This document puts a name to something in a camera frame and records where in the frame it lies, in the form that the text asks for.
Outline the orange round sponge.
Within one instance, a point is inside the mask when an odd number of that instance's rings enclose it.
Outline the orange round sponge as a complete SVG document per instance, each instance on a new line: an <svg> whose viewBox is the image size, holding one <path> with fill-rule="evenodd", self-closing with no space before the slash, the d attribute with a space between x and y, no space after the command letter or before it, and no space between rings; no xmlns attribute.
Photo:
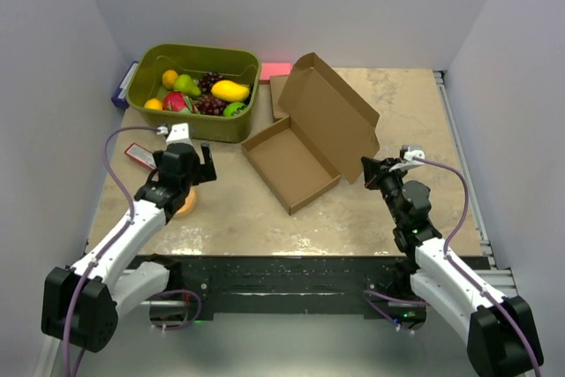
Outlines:
<svg viewBox="0 0 565 377"><path fill-rule="evenodd" d="M178 209L174 214L175 218L189 215L194 209L198 202L198 192L196 189L191 189L190 193L185 199L184 205Z"/></svg>

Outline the large cardboard box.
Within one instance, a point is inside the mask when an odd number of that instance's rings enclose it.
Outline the large cardboard box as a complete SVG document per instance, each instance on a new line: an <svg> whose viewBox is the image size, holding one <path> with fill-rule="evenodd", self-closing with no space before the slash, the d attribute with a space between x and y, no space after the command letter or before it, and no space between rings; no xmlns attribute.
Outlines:
<svg viewBox="0 0 565 377"><path fill-rule="evenodd" d="M380 149L380 114L315 53L294 63L278 99L285 117L242 151L289 215L362 174Z"/></svg>

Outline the red rectangular packet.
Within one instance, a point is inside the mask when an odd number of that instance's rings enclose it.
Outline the red rectangular packet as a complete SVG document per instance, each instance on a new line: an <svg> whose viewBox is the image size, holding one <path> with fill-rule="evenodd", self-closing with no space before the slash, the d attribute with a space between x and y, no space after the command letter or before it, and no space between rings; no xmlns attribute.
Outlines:
<svg viewBox="0 0 565 377"><path fill-rule="evenodd" d="M148 170L156 169L153 153L137 143L132 143L126 148L124 154Z"/></svg>

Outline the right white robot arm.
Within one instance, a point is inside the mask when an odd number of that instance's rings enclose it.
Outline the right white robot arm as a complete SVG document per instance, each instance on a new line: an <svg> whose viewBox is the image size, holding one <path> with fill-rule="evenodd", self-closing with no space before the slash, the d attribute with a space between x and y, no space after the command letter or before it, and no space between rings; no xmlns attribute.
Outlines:
<svg viewBox="0 0 565 377"><path fill-rule="evenodd" d="M429 188L405 180L409 170L429 163L424 152L403 147L397 158L364 157L361 163L365 188L380 191L395 223L395 243L411 262L394 277L395 294L431 306L463 340L477 375L540 375L544 357L529 304L495 289L464 263L429 218Z"/></svg>

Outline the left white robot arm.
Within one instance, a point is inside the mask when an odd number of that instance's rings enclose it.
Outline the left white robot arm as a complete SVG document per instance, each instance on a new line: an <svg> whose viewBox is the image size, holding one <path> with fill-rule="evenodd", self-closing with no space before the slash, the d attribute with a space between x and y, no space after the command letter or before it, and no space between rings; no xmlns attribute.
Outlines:
<svg viewBox="0 0 565 377"><path fill-rule="evenodd" d="M191 189L216 180L210 146L197 152L187 140L154 152L155 170L135 193L130 209L89 253L46 276L41 331L87 351L101 351L118 322L152 296L176 298L183 278L161 261L124 273L139 250L184 205Z"/></svg>

